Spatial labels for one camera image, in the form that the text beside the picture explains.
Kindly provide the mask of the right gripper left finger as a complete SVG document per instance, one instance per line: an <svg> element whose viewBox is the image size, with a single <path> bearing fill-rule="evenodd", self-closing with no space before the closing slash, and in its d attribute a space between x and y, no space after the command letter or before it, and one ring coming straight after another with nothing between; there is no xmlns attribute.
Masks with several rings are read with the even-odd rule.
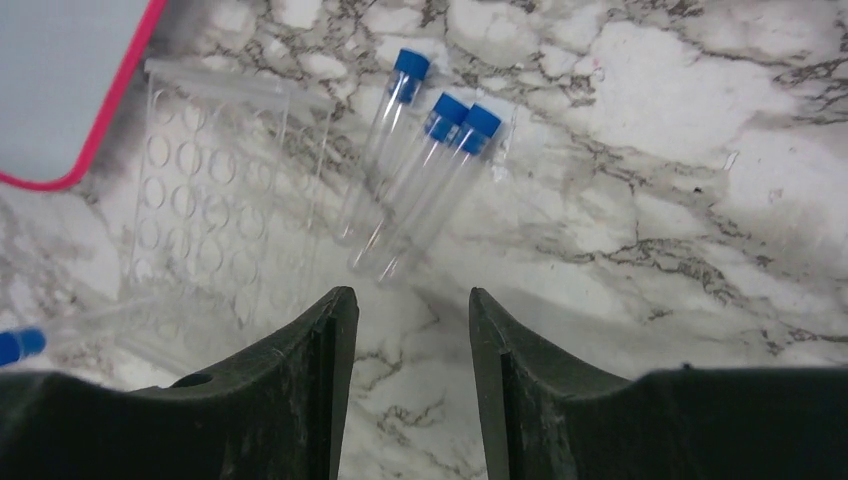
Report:
<svg viewBox="0 0 848 480"><path fill-rule="evenodd" d="M5 479L334 479L355 356L354 290L167 388L1 377Z"/></svg>

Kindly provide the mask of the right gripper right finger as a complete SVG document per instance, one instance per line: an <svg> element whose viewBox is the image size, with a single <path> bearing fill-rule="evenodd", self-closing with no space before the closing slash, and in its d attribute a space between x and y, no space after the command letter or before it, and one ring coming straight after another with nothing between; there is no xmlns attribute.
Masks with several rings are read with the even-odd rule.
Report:
<svg viewBox="0 0 848 480"><path fill-rule="evenodd" d="M843 367L683 366L627 380L559 348L486 290L469 337L493 479L843 479Z"/></svg>

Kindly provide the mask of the clear test tube rack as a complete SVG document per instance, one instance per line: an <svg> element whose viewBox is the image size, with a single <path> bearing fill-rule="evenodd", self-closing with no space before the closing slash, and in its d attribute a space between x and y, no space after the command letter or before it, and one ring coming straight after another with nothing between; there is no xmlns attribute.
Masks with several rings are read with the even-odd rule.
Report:
<svg viewBox="0 0 848 480"><path fill-rule="evenodd" d="M298 317L331 102L290 80L150 59L121 346L184 376Z"/></svg>

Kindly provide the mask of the blue capped test tube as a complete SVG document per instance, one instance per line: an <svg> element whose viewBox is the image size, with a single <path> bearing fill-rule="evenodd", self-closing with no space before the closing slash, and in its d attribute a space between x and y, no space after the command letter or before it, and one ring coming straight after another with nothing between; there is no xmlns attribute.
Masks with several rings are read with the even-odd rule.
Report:
<svg viewBox="0 0 848 480"><path fill-rule="evenodd" d="M337 244L349 246L364 233L370 197L387 175L385 170L398 159L410 110L429 67L423 54L407 48L399 51L342 202L334 230Z"/></svg>
<svg viewBox="0 0 848 480"><path fill-rule="evenodd" d="M378 158L357 194L351 220L354 242L348 266L364 272L376 262L400 223L411 214L435 184L468 108L449 93L442 93L413 137L394 143Z"/></svg>
<svg viewBox="0 0 848 480"><path fill-rule="evenodd" d="M434 165L428 183L395 224L376 263L381 286L399 284L425 259L446 221L483 170L488 146L502 120L482 105L471 106L449 137L447 151Z"/></svg>
<svg viewBox="0 0 848 480"><path fill-rule="evenodd" d="M1 331L1 367L77 343L145 327L162 303L153 297Z"/></svg>

